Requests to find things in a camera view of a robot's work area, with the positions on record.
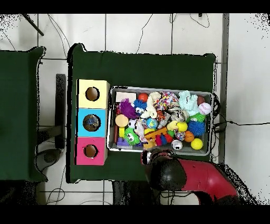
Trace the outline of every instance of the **stacked boxes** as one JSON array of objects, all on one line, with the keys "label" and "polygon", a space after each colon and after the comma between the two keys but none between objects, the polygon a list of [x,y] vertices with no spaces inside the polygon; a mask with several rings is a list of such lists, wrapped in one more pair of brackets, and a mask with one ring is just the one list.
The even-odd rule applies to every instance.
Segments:
[{"label": "stacked boxes", "polygon": [[77,80],[76,165],[104,165],[110,84],[103,80]]}]

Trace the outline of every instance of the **green spiky ball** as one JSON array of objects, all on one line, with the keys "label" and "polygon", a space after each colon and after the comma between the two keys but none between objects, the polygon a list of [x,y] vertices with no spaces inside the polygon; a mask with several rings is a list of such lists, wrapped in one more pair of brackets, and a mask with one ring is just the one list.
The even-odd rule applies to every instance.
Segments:
[{"label": "green spiky ball", "polygon": [[129,145],[136,145],[140,143],[139,136],[136,135],[133,129],[130,127],[124,131],[124,139]]},{"label": "green spiky ball", "polygon": [[186,122],[187,122],[187,123],[190,122],[190,119],[191,119],[191,118],[197,118],[197,119],[198,119],[198,122],[204,122],[206,116],[203,115],[203,114],[197,113],[197,114],[195,114],[195,115],[193,115],[193,116],[190,116],[190,117],[186,120]]}]

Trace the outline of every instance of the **yellow box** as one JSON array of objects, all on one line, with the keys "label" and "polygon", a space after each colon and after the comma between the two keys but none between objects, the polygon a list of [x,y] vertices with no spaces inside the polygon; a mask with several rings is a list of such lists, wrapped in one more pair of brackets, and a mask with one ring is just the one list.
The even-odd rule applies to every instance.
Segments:
[{"label": "yellow box", "polygon": [[108,107],[110,84],[107,81],[79,79],[77,88],[78,84],[79,108],[106,109]]}]

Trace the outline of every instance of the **blue box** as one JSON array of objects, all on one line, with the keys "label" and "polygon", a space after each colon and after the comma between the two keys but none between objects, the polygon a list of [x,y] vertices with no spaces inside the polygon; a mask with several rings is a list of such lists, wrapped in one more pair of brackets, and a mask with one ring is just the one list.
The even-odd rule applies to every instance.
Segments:
[{"label": "blue box", "polygon": [[[83,127],[83,120],[87,115],[96,115],[99,118],[100,127],[96,131],[88,131]],[[106,109],[79,108],[78,112],[78,137],[106,137],[107,130]]]}]

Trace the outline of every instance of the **baseball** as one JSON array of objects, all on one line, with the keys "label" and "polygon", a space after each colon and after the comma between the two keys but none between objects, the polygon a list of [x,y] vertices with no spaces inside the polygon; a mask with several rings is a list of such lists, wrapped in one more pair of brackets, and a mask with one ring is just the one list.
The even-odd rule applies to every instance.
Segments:
[{"label": "baseball", "polygon": [[200,104],[198,108],[199,108],[200,114],[203,114],[203,115],[208,115],[211,112],[211,105],[206,102]]}]

